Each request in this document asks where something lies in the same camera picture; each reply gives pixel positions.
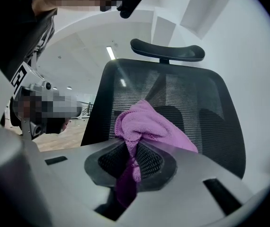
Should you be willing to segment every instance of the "wooden floor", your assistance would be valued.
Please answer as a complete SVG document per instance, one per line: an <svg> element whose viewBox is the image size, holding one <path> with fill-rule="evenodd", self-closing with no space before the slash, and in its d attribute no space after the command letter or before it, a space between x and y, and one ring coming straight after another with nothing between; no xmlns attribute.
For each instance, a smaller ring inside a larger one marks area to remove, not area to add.
<svg viewBox="0 0 270 227"><path fill-rule="evenodd" d="M50 151L80 147L84 131L87 127L88 119L72 119L67 129L61 134L43 134L33 141L38 145L40 151ZM9 127L6 120L5 128L21 134L19 127Z"/></svg>

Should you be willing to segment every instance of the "mesh backrest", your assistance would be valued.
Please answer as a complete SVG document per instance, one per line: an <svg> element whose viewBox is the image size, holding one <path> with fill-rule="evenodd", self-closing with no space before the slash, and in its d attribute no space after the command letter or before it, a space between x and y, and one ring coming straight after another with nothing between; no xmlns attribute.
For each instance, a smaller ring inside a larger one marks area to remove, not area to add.
<svg viewBox="0 0 270 227"><path fill-rule="evenodd" d="M140 99L184 131L199 153L243 177L245 149L233 102L222 78L206 69L109 62L81 145L114 138L116 118Z"/></svg>

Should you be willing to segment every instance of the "black slot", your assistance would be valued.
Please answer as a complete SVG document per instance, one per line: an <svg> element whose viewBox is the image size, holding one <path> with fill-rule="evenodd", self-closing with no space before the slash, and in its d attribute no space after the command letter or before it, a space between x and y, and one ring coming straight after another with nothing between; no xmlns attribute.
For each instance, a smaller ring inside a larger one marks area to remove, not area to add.
<svg viewBox="0 0 270 227"><path fill-rule="evenodd" d="M226 215L241 207L240 202L217 179L208 179L203 183Z"/></svg>
<svg viewBox="0 0 270 227"><path fill-rule="evenodd" d="M45 162L49 166L49 165L53 165L53 164L65 161L67 159L68 159L67 157L55 157L55 158L47 159L45 160Z"/></svg>

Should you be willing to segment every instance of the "pink microfiber towel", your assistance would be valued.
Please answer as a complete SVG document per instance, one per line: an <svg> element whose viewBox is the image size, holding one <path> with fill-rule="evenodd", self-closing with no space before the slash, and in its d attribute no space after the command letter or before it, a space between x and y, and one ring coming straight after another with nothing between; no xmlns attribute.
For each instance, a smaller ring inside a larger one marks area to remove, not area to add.
<svg viewBox="0 0 270 227"><path fill-rule="evenodd" d="M136 146L141 138L198 152L180 129L157 113L145 100L140 100L117 117L115 135L125 140L130 153L127 167L116 185L117 200L126 208L135 199L136 183L141 181L139 166L135 160Z"/></svg>

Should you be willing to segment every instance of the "fluorescent light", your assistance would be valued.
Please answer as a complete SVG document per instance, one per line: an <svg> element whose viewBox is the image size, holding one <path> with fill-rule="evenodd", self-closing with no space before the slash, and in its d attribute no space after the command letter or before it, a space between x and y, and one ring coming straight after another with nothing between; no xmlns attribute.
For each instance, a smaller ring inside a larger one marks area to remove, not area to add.
<svg viewBox="0 0 270 227"><path fill-rule="evenodd" d="M108 51L108 54L110 55L111 57L111 60L115 60L115 55L113 53L113 50L112 50L112 47L111 46L108 46L107 47L107 51Z"/></svg>
<svg viewBox="0 0 270 227"><path fill-rule="evenodd" d="M122 84L124 87L126 87L126 82L125 82L125 80L124 80L124 79L120 79L120 81L121 81L121 84Z"/></svg>

